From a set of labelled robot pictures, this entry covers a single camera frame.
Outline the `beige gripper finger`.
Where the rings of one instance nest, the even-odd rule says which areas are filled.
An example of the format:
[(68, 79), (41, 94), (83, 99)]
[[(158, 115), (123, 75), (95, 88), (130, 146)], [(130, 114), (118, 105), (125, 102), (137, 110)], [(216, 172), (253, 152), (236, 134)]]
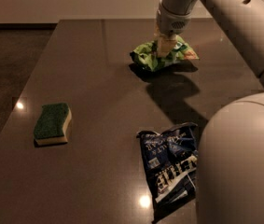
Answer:
[(176, 35), (160, 34), (157, 39), (157, 55), (159, 57), (166, 57), (177, 43)]

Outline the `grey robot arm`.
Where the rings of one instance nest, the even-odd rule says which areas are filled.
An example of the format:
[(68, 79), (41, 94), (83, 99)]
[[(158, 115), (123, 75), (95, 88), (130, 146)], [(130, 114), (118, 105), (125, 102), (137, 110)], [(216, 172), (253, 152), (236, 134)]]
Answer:
[[(202, 2), (264, 88), (264, 0), (160, 0), (160, 54)], [(264, 224), (264, 91), (221, 108), (203, 130), (197, 224)]]

